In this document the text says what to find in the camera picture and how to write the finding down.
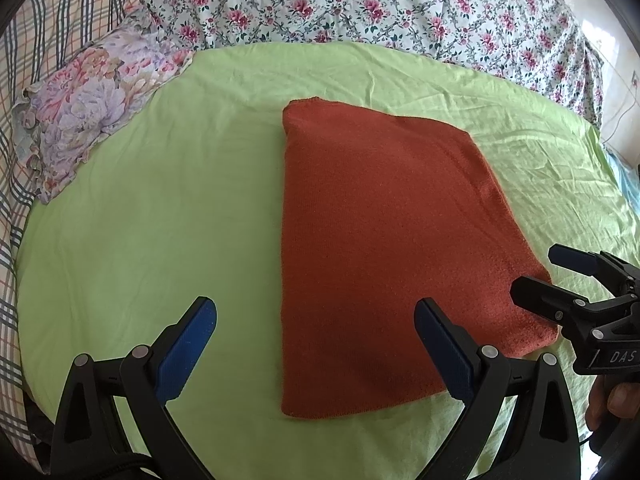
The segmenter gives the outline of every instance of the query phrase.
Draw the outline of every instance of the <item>checkered cloth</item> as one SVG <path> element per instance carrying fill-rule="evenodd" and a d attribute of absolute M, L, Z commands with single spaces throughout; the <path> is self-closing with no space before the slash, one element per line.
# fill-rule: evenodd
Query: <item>checkered cloth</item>
<path fill-rule="evenodd" d="M 18 92 L 60 69 L 140 0 L 25 0 L 0 40 L 0 428 L 34 467 L 26 425 L 16 310 L 15 258 L 35 198 L 33 171 L 17 164 L 10 111 Z"/>

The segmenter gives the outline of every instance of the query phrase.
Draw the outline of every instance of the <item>folded red fabric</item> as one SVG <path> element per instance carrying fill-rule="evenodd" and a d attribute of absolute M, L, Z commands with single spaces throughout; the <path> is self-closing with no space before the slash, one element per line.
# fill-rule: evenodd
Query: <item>folded red fabric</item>
<path fill-rule="evenodd" d="M 319 98 L 291 102 L 282 220 L 282 411 L 325 418 L 444 389 L 414 330 L 432 297 L 522 356 L 556 327 L 511 303 L 550 281 L 468 133 Z"/>

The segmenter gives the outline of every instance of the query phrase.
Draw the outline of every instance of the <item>human hand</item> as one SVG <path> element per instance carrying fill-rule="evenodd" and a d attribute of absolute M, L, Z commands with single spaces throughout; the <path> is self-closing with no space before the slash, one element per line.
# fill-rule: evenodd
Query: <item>human hand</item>
<path fill-rule="evenodd" d="M 598 376 L 589 393 L 589 407 L 584 415 L 591 431 L 598 429 L 609 410 L 618 418 L 634 418 L 640 409 L 640 383 L 620 383 L 605 398 L 604 376 Z"/>

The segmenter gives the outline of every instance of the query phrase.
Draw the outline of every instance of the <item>silver screw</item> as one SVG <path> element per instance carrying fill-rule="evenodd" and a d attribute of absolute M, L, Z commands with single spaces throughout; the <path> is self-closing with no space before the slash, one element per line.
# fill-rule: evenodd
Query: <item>silver screw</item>
<path fill-rule="evenodd" d="M 138 345 L 132 351 L 131 355 L 136 359 L 143 358 L 145 355 L 149 353 L 149 347 L 147 345 Z"/>
<path fill-rule="evenodd" d="M 495 359 L 498 357 L 498 349 L 495 346 L 484 345 L 482 347 L 482 355 L 489 359 Z"/>
<path fill-rule="evenodd" d="M 558 359 L 556 359 L 556 356 L 553 354 L 544 354 L 542 360 L 549 366 L 555 366 L 558 362 Z"/>
<path fill-rule="evenodd" d="M 76 358 L 74 359 L 74 364 L 76 366 L 84 366 L 88 362 L 89 362 L 89 356 L 87 354 L 80 354 L 79 356 L 76 356 Z"/>

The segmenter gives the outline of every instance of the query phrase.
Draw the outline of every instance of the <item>blue gripper pad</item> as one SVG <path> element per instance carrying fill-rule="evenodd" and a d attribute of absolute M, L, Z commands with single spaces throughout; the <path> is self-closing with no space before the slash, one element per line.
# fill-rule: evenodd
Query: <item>blue gripper pad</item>
<path fill-rule="evenodd" d="M 474 398 L 473 367 L 453 334 L 424 300 L 415 306 L 414 325 L 451 397 L 468 405 Z"/>
<path fill-rule="evenodd" d="M 548 256 L 552 264 L 580 272 L 585 276 L 593 276 L 598 272 L 598 262 L 593 254 L 572 247 L 552 245 Z"/>
<path fill-rule="evenodd" d="M 216 305 L 206 299 L 158 367 L 156 397 L 162 406 L 177 399 L 216 329 Z"/>

